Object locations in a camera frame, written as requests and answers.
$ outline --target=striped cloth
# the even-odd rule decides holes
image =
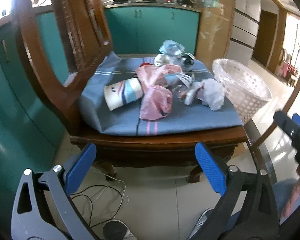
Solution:
[[[219,111],[212,111],[195,100],[190,106],[173,98],[172,113],[157,121],[139,119],[141,99],[110,111],[103,95],[103,87],[135,77],[135,69],[142,63],[154,63],[154,58],[120,59],[114,52],[99,65],[88,81],[79,100],[84,121],[100,133],[121,136],[150,136],[225,128],[242,125],[236,110],[226,99]],[[213,78],[205,65],[196,60],[195,79]]]

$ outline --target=countertop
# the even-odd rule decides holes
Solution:
[[[183,6],[178,4],[169,4],[169,3],[155,3],[155,2],[127,2],[127,3],[119,3],[119,4],[107,4],[104,5],[105,8],[116,8],[116,7],[127,7],[127,6],[158,6],[158,7],[169,7],[176,8],[182,10],[188,10],[193,12],[200,13],[200,9],[192,8],[190,6]]]

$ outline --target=tiled floor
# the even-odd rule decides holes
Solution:
[[[287,87],[274,76],[260,67],[256,62],[249,64],[254,72],[259,74],[270,88],[273,100],[253,117],[256,126],[262,134],[272,123],[275,110],[282,108],[291,95],[293,88]],[[293,109],[300,111],[300,98],[296,100]],[[296,177],[296,164],[293,160],[294,152],[290,141],[277,129],[266,141],[270,157],[278,180]],[[65,133],[60,142],[53,164],[62,164],[71,155],[79,152],[77,146],[72,146],[69,135]],[[229,164],[237,165],[242,171],[256,172],[254,162],[246,146],[240,145],[236,148],[234,158]],[[143,169],[115,168],[117,179],[126,183],[126,192],[129,196],[129,204],[121,208],[116,218],[122,220],[131,232],[142,240],[169,239],[184,240],[190,234],[193,226],[201,213],[210,207],[214,207],[220,196],[215,193],[205,175],[201,181],[195,184],[187,184],[186,178],[192,167],[151,167]],[[121,182],[108,182],[105,176],[91,167],[79,190],[91,185],[111,185],[119,189],[123,187]],[[95,199],[104,187],[93,187],[85,193]],[[234,212],[240,210],[245,193],[240,195]],[[55,207],[52,204],[49,193],[47,194],[50,209],[59,228],[65,230]],[[111,218],[121,201],[120,195],[113,189],[107,188],[93,205],[91,225],[100,223]],[[83,213],[87,208],[85,197],[74,199],[74,204]],[[89,220],[90,209],[84,215]],[[102,238],[103,224],[96,226],[93,230]]]
[[[253,60],[250,61],[248,67],[265,81],[273,96],[272,101],[261,108],[252,118],[260,134],[263,134],[272,124],[275,111],[281,110],[284,107],[294,88],[280,82]],[[294,113],[300,114],[300,92],[288,115],[292,117]],[[289,137],[281,129],[276,128],[266,139],[265,144],[274,165],[277,180],[280,181],[291,177],[298,178],[296,173],[298,165],[294,160],[296,152],[291,147]]]
[[[70,144],[66,133],[55,155],[53,164],[62,164],[71,155],[79,152],[76,146]],[[238,155],[229,161],[229,164],[237,165],[242,171],[255,172],[255,166],[250,153],[240,146],[236,150]],[[201,213],[210,207],[214,207],[220,196],[210,187],[204,175],[201,181],[195,184],[187,184],[186,178],[193,167],[150,167],[150,168],[115,168],[117,179],[126,183],[126,192],[129,196],[129,204],[122,208],[117,219],[122,220],[132,231],[137,239],[152,240],[185,240],[195,225]],[[108,182],[105,176],[97,169],[91,167],[79,190],[88,186],[111,185],[119,189],[123,187],[121,182]],[[93,187],[85,193],[96,198],[104,187]],[[59,228],[65,230],[54,205],[47,193],[48,202],[52,214]],[[244,193],[239,198],[235,211],[240,210]],[[93,218],[91,225],[102,222],[112,215],[121,201],[119,194],[108,188],[96,200],[93,205]],[[82,213],[83,206],[87,207],[86,198],[74,199],[74,204]],[[89,220],[90,212],[86,212],[84,218]],[[102,238],[103,224],[93,230]]]
[[[272,93],[272,100],[261,108],[252,118],[260,134],[263,134],[272,124],[275,111],[284,107],[294,88],[283,84],[253,60],[249,62],[248,68],[263,79]]]

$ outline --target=white plastic basket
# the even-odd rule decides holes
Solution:
[[[244,124],[272,99],[262,78],[235,60],[218,58],[212,63],[212,70]]]

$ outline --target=paper cup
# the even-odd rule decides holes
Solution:
[[[103,88],[110,111],[143,97],[138,78],[130,78]]]

